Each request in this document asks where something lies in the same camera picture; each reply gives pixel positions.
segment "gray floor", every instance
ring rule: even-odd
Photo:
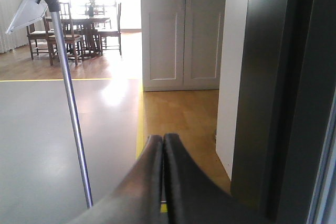
[[[135,161],[139,80],[74,89],[97,202]],[[85,209],[63,82],[0,82],[0,223],[60,224]]]

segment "cabinet door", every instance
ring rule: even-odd
[[[186,0],[185,86],[219,88],[225,0]]]
[[[185,0],[141,0],[145,90],[183,84]]]

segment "yellow floor line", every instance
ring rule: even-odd
[[[160,212],[168,212],[167,204],[161,204]]]
[[[43,79],[43,80],[0,80],[0,82],[25,82],[25,81],[63,81],[63,79]]]
[[[140,84],[139,91],[139,109],[138,109],[138,131],[136,133],[137,147],[136,147],[136,158],[138,158],[144,148],[144,139],[143,139],[143,90],[142,83]]]
[[[92,80],[114,80],[115,78],[76,78],[73,81],[92,81]],[[127,80],[138,80],[138,78],[127,78]],[[0,82],[25,82],[25,81],[63,81],[63,79],[41,79],[41,80],[0,80]]]

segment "whiteboard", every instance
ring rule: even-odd
[[[15,30],[41,20],[47,7],[48,5],[44,0],[39,4],[38,0],[22,0],[6,33],[10,34]]]

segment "white wall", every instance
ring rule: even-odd
[[[237,107],[248,0],[226,0],[220,68],[216,151],[232,177]]]
[[[117,0],[122,3],[121,29],[141,29],[141,1],[140,0]]]

